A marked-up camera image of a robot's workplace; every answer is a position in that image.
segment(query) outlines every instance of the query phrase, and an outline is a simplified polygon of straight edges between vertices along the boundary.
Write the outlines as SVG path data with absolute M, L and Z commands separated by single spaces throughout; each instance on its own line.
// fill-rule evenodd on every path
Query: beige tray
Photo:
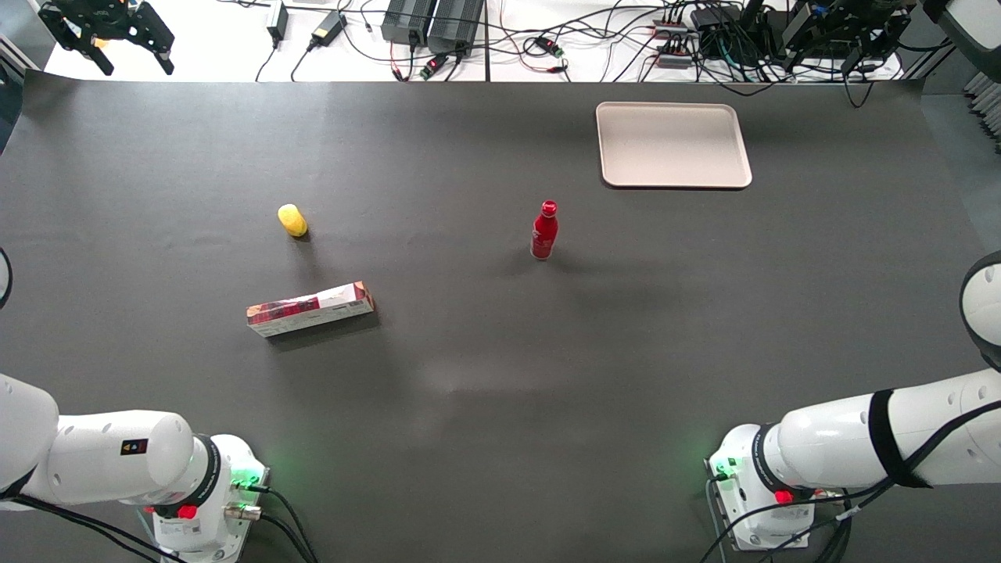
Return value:
M 751 183 L 737 112 L 715 103 L 607 101 L 598 105 L 602 175 L 616 187 Z

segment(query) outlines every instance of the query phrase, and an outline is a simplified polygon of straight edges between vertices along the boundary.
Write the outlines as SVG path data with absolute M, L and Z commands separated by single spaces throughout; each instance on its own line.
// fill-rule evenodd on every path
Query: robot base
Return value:
M 189 563 L 236 563 L 243 551 L 250 521 L 227 517 L 226 507 L 258 506 L 260 493 L 237 489 L 234 483 L 265 484 L 268 470 L 246 442 L 228 435 L 212 437 L 221 458 L 219 480 L 208 500 L 191 520 L 153 517 L 160 549 Z
M 758 425 L 742 425 L 731 430 L 719 451 L 706 462 L 706 469 L 712 476 L 721 473 L 728 476 L 715 484 L 717 505 L 726 526 L 753 510 L 777 504 L 775 493 L 765 487 L 751 459 L 751 444 L 759 428 Z M 731 534 L 737 550 L 764 551 L 806 530 L 813 520 L 813 505 L 776 508 L 742 520 Z M 807 534 L 787 549 L 805 548 L 809 539 L 810 534 Z

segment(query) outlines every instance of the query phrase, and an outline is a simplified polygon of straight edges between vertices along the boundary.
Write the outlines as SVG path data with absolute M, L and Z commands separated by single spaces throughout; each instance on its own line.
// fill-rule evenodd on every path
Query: red plastic bottle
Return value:
M 557 221 L 557 202 L 546 200 L 543 211 L 536 217 L 532 229 L 532 255 L 545 260 L 553 253 L 553 243 L 557 240 L 560 223 Z

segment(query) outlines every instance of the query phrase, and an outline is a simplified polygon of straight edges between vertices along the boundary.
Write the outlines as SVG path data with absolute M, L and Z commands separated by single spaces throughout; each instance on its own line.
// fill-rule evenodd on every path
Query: white table surface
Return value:
M 498 23 L 499 9 L 504 6 L 504 23 L 512 29 L 545 28 L 569 19 L 583 16 L 587 13 L 611 7 L 613 0 L 487 0 L 489 21 Z M 112 41 L 105 47 L 105 53 L 115 66 L 114 73 L 104 76 L 89 60 L 75 51 L 64 51 L 56 48 L 45 70 L 71 78 L 91 80 L 133 80 L 133 81 L 181 81 L 181 82 L 252 82 L 257 69 L 271 51 L 271 40 L 264 30 L 264 20 L 268 8 L 242 8 L 233 3 L 217 2 L 215 0 L 151 0 L 153 7 L 163 21 L 174 33 L 175 40 L 171 52 L 171 60 L 175 70 L 172 75 L 166 75 L 153 60 L 148 51 L 124 41 Z M 334 3 L 286 3 L 290 6 L 334 7 Z M 372 0 L 365 9 L 378 11 L 385 9 L 388 0 Z M 624 6 L 658 5 L 650 0 L 624 0 Z M 349 9 L 357 10 L 361 0 L 353 0 Z M 620 10 L 613 14 L 610 29 L 618 29 L 642 14 L 646 9 Z M 322 12 L 289 10 L 288 26 L 285 40 L 281 42 L 271 61 L 261 72 L 260 80 L 288 81 L 289 73 L 296 61 L 302 56 L 309 36 L 316 24 L 323 19 Z M 365 30 L 361 15 L 347 14 L 348 27 L 345 33 L 358 49 L 377 58 L 387 58 L 389 45 L 382 40 L 378 24 L 382 21 L 381 13 L 367 14 L 372 24 L 372 32 Z M 607 14 L 589 19 L 595 27 L 605 26 Z M 644 17 L 633 25 L 650 23 L 650 17 Z M 490 40 L 502 38 L 498 29 L 490 29 Z M 479 41 L 484 38 L 484 26 L 478 27 Z M 516 36 L 518 45 L 531 35 Z M 638 30 L 633 35 L 640 41 L 649 38 L 649 32 Z M 583 34 L 571 34 L 560 39 L 560 44 L 566 51 L 565 58 L 570 63 L 569 74 L 575 82 L 597 82 L 605 69 L 611 40 L 597 40 L 585 37 Z M 508 51 L 514 50 L 510 41 L 495 45 Z M 606 80 L 611 81 L 630 62 L 640 49 L 638 43 L 623 41 L 613 51 L 613 59 Z M 406 72 L 407 48 L 397 46 L 396 58 L 403 72 Z M 426 49 L 418 49 L 417 55 L 426 55 Z M 534 72 L 519 63 L 518 57 L 504 53 L 490 53 L 490 79 L 492 81 L 564 81 L 559 74 Z M 623 75 L 621 81 L 636 81 L 641 72 L 641 62 L 645 55 L 636 59 L 632 67 Z M 559 61 L 552 57 L 529 59 L 536 66 L 555 66 Z M 725 72 L 725 63 L 710 62 L 712 67 Z M 422 66 L 418 61 L 414 65 L 414 77 Z M 899 70 L 897 59 L 891 59 L 887 65 L 869 75 L 871 79 L 885 79 L 894 76 Z M 432 80 L 443 79 L 439 72 Z M 811 77 L 823 77 L 821 73 L 810 73 L 800 77 L 808 80 Z M 464 59 L 451 80 L 482 81 L 485 78 L 485 56 L 483 49 L 476 49 L 470 57 Z M 696 78 L 694 69 L 664 70 L 654 69 L 647 81 L 677 81 L 691 82 Z M 295 80 L 306 81 L 391 81 L 388 62 L 372 61 L 357 53 L 349 45 L 347 38 L 337 37 L 333 44 L 325 48 L 316 48 L 306 55 L 295 73 Z M 703 73 L 703 81 L 712 78 Z

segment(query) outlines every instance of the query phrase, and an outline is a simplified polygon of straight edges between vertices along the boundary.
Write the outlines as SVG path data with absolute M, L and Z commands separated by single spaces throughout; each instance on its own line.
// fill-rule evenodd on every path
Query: cardboard box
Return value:
M 247 308 L 247 327 L 273 337 L 306 327 L 331 323 L 375 311 L 375 302 L 361 282 L 280 302 Z

